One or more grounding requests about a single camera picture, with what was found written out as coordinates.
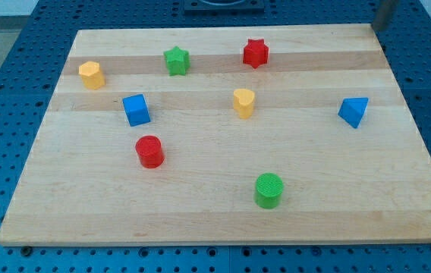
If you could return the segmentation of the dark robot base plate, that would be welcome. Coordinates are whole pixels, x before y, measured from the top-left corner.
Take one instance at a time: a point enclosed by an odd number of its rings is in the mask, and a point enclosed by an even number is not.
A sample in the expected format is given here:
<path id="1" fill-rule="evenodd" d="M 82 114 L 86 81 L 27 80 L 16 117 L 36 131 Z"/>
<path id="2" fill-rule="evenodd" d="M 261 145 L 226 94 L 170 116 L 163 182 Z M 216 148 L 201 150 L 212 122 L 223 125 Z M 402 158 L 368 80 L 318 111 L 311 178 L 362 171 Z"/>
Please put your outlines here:
<path id="1" fill-rule="evenodd" d="M 183 0 L 185 14 L 203 12 L 261 12 L 265 9 L 263 0 Z"/>

